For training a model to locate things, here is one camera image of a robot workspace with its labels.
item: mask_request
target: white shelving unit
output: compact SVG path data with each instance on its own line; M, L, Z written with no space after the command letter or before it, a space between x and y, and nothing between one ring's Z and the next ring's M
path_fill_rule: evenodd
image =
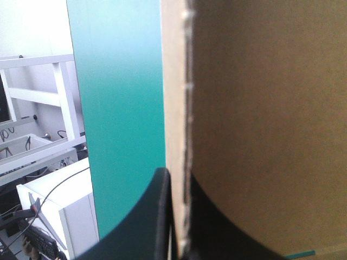
M49 142L40 147L0 160L0 174L19 168L22 165L30 164L33 161L42 160L57 153L61 154L62 152L68 152L71 147L86 141L85 136L80 136L75 105L70 91L70 83L66 68L66 62L69 61L74 61L73 54L44 57L0 58L0 76L11 116L10 121L0 123L0 130L27 124L35 120L33 116L21 117L17 105L17 100L19 99L60 107L67 134L67 137L64 139ZM15 88L11 80L11 69L43 64L52 65L57 93Z

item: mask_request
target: black plastic piece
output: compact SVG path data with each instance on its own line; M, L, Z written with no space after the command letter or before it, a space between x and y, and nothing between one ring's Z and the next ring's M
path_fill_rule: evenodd
M28 222L25 220L21 220L18 222L18 226L21 231L23 231L28 225ZM24 234L30 241L30 245L37 248L40 253L44 254L49 259L55 260L56 257L59 256L56 241L52 239L49 235L42 232L39 228L35 226L30 226L24 232Z
M165 168L156 170L147 190L128 216L79 260L167 260L173 213L171 181ZM172 259L177 259L176 238Z
M13 213L12 217L7 219L0 218L0 231L13 226L18 223L18 221L26 218L33 218L35 212L33 210L19 210Z

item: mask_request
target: green board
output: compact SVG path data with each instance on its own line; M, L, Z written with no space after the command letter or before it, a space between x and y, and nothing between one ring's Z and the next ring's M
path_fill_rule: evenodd
M165 166L160 2L67 6L103 238Z

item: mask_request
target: cardboard box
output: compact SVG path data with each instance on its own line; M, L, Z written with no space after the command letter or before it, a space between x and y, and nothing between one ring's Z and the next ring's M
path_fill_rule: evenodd
M344 250L346 13L345 1L162 0L181 252L191 174L230 221L282 255Z

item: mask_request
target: black device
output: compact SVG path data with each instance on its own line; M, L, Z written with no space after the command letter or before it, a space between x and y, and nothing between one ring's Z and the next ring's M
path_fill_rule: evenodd
M15 255L10 250L7 250L6 252L4 252L5 248L6 248L6 245L0 239L0 260L17 260Z
M18 222L18 227L21 231L25 230L28 225L29 223L26 220L20 220ZM39 228L30 226L25 230L24 234L30 241L30 244L49 259L55 260L57 257L62 260L66 259L65 255L62 252L59 252L56 241L42 232Z
M5 122L8 120L10 120L9 108L0 76L0 122Z

